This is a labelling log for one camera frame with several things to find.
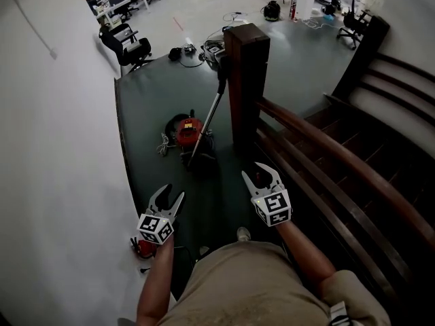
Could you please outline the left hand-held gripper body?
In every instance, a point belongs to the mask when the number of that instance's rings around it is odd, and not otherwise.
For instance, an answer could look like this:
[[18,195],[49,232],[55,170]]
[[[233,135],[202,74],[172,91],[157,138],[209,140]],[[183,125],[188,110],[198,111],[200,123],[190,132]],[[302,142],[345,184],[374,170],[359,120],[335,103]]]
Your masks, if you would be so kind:
[[152,211],[146,209],[139,218],[137,230],[147,242],[163,245],[174,233],[177,210]]

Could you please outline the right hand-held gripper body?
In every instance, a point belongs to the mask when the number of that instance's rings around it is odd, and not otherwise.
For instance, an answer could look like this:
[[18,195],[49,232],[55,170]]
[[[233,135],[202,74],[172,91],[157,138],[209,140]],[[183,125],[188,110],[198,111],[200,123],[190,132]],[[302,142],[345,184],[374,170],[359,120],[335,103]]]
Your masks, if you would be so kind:
[[288,191],[282,184],[256,190],[251,202],[257,215],[268,227],[289,221],[292,217],[292,206]]

